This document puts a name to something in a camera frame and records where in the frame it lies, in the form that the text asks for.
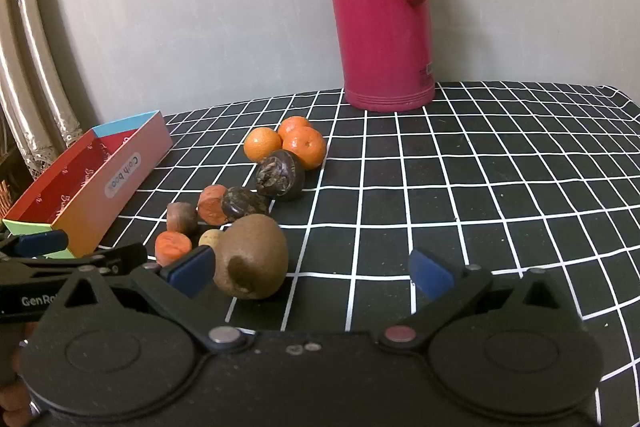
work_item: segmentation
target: black tablecloth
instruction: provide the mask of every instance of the black tablecloth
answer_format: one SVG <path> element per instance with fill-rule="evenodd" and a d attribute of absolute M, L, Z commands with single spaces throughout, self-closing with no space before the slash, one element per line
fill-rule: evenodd
<path fill-rule="evenodd" d="M 629 427 L 640 403 L 639 114 L 610 87 L 466 82 L 399 114 L 358 110 L 330 90 L 168 116 L 174 148 L 102 246 L 142 241 L 153 257 L 167 203 L 196 203 L 210 184 L 253 187 L 246 134 L 305 116 L 329 147 L 303 198 L 271 210 L 289 241 L 289 276 L 266 301 L 205 290 L 200 301 L 220 322 L 382 327 L 426 302 L 407 271 L 413 247 L 502 277 L 543 266 L 604 353 L 592 414 Z"/>

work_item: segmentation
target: cardboard box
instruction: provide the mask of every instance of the cardboard box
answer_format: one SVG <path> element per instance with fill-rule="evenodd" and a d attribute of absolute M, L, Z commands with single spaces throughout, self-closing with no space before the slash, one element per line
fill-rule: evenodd
<path fill-rule="evenodd" d="M 93 127 L 33 182 L 4 223 L 16 235 L 64 230 L 69 247 L 51 257 L 93 253 L 171 147 L 159 111 Z"/>

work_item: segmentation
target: blue gripper pad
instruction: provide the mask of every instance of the blue gripper pad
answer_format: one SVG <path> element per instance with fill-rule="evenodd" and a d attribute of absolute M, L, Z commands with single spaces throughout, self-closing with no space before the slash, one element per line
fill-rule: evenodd
<path fill-rule="evenodd" d="M 432 301 L 444 295 L 456 283 L 449 271 L 415 248 L 409 256 L 409 274 L 418 290 Z"/>
<path fill-rule="evenodd" d="M 209 247 L 197 247 L 160 271 L 169 286 L 190 298 L 207 286 L 215 275 L 216 258 Z"/>
<path fill-rule="evenodd" d="M 66 250 L 69 238 L 63 230 L 20 235 L 10 255 L 14 257 L 36 257 L 60 250 Z"/>

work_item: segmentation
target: dark brown fruit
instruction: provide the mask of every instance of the dark brown fruit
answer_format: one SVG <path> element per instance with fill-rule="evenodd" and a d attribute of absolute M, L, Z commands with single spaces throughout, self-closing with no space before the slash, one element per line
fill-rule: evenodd
<path fill-rule="evenodd" d="M 222 185 L 209 185 L 200 194 L 198 213 L 205 223 L 219 227 L 226 223 L 225 213 L 222 211 L 222 197 L 226 188 Z"/>
<path fill-rule="evenodd" d="M 229 221 L 235 221 L 252 214 L 268 214 L 269 207 L 260 194 L 244 187 L 231 187 L 222 196 L 222 211 Z"/>
<path fill-rule="evenodd" d="M 268 216 L 238 219 L 216 245 L 214 283 L 239 299 L 266 299 L 287 276 L 287 239 Z"/>
<path fill-rule="evenodd" d="M 166 206 L 166 229 L 191 235 L 198 229 L 198 213 L 191 203 L 169 203 Z"/>
<path fill-rule="evenodd" d="M 258 165 L 255 187 L 258 194 L 275 200 L 290 201 L 302 195 L 305 168 L 300 158 L 280 149 L 271 153 Z"/>

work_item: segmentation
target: silver screw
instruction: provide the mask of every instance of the silver screw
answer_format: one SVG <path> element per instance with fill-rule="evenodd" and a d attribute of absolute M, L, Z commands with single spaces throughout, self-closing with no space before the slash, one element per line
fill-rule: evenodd
<path fill-rule="evenodd" d="M 232 326 L 218 326 L 209 331 L 209 338 L 216 344 L 233 344 L 242 338 L 242 333 Z"/>
<path fill-rule="evenodd" d="M 305 344 L 305 349 L 311 352 L 320 351 L 322 349 L 322 346 L 315 342 L 308 342 Z"/>
<path fill-rule="evenodd" d="M 385 330 L 385 338 L 396 344 L 404 344 L 415 340 L 418 333 L 409 326 L 391 326 Z"/>
<path fill-rule="evenodd" d="M 300 344 L 293 344 L 292 346 L 287 346 L 287 349 L 285 349 L 285 351 L 287 351 L 287 353 L 289 353 L 290 355 L 297 357 L 305 352 L 305 348 Z"/>
<path fill-rule="evenodd" d="M 42 413 L 40 411 L 40 407 L 38 407 L 33 401 L 29 404 L 29 411 L 31 413 L 31 416 L 33 416 L 34 418 L 40 416 L 40 414 Z"/>

